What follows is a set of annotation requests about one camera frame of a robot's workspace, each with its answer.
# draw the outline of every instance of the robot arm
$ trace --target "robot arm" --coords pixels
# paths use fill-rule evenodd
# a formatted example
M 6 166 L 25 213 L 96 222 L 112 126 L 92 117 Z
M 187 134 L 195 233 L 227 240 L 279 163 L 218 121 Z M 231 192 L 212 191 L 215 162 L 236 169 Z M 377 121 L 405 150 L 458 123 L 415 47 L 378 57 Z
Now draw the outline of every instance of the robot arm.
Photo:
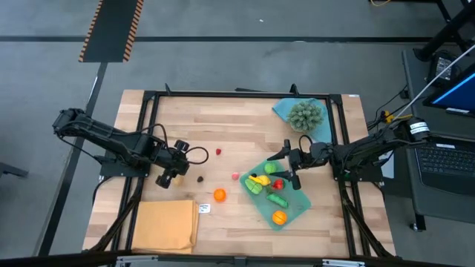
M 165 170 L 156 181 L 163 188 L 168 188 L 171 179 L 178 174 L 186 174 L 190 165 L 186 159 L 188 143 L 177 140 L 174 148 L 170 148 L 166 140 L 142 131 L 126 133 L 90 118 L 80 109 L 61 111 L 53 129 L 60 139 L 64 136 L 82 137 L 115 155 L 115 159 L 95 156 L 101 163 L 113 160 L 136 169 L 149 164 L 163 167 Z
M 271 175 L 289 180 L 292 187 L 298 190 L 301 184 L 295 173 L 297 170 L 323 166 L 330 162 L 340 174 L 357 174 L 365 168 L 379 167 L 381 165 L 379 156 L 382 154 L 404 146 L 420 145 L 427 142 L 429 137 L 427 124 L 421 119 L 410 118 L 399 120 L 377 133 L 348 145 L 312 143 L 308 153 L 298 148 L 291 149 L 290 141 L 285 139 L 282 150 L 267 160 L 287 157 L 289 170 Z

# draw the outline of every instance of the wooden table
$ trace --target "wooden table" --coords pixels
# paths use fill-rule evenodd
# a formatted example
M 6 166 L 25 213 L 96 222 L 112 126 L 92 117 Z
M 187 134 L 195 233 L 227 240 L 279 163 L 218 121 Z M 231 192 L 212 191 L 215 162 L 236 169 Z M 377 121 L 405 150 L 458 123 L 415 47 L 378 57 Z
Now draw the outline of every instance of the wooden table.
M 143 90 L 124 91 L 116 128 L 135 131 L 142 97 Z M 342 95 L 342 98 L 350 141 L 365 137 L 366 123 L 359 97 Z M 286 138 L 291 140 L 292 147 L 298 146 L 300 134 L 272 112 L 277 101 L 160 97 L 157 122 L 165 125 L 168 143 L 173 145 L 176 139 L 183 139 L 190 147 L 205 147 L 210 151 L 210 157 L 203 165 L 192 165 L 181 186 L 171 185 L 169 189 L 155 184 L 161 168 L 152 166 L 149 178 L 145 180 L 142 201 L 196 200 L 199 204 L 212 204 L 209 214 L 200 214 L 193 254 L 349 257 L 338 185 L 329 165 L 299 172 L 302 190 L 312 207 L 282 231 L 269 228 L 240 183 L 231 179 L 233 172 L 247 172 L 278 152 Z M 332 108 L 338 139 L 342 143 L 338 111 L 336 106 Z M 159 128 L 154 134 L 163 138 Z M 215 154 L 216 148 L 222 149 L 221 155 Z M 190 153 L 189 158 L 200 161 L 203 158 L 201 153 Z M 204 177 L 204 182 L 197 183 L 199 176 Z M 116 219 L 123 185 L 124 178 L 117 177 L 98 190 L 84 248 L 96 244 Z M 213 200 L 212 193 L 216 188 L 227 190 L 224 203 Z M 381 192 L 368 182 L 360 182 L 359 191 L 366 223 L 383 246 L 394 254 Z M 120 248 L 124 248 L 127 229 L 128 221 L 122 228 Z M 353 222 L 357 252 L 362 254 L 357 229 Z

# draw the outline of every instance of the computer screen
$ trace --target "computer screen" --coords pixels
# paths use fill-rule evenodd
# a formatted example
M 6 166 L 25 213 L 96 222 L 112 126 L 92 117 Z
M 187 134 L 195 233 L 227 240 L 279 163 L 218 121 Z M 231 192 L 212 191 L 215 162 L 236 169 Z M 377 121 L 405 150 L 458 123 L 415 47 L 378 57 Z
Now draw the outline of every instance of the computer screen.
M 448 86 L 427 96 L 424 105 L 475 116 L 475 63 L 465 68 Z
M 475 73 L 462 79 L 450 90 L 435 98 L 432 104 L 465 111 L 475 111 Z

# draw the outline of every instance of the laptop keyboard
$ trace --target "laptop keyboard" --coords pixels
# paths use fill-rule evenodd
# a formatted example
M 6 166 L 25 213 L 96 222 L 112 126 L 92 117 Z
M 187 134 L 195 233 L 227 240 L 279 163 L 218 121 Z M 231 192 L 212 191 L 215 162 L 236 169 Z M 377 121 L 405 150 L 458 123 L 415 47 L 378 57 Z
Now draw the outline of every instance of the laptop keyboard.
M 460 148 L 440 148 L 426 145 L 417 148 L 423 172 L 475 177 L 475 152 Z

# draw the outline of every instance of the black mat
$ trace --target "black mat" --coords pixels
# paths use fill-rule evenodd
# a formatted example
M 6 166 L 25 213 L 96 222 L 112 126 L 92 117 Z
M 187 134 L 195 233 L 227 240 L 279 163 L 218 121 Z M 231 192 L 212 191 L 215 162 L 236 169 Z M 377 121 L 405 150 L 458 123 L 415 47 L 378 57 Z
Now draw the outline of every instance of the black mat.
M 79 55 L 80 62 L 127 62 L 143 0 L 100 0 Z

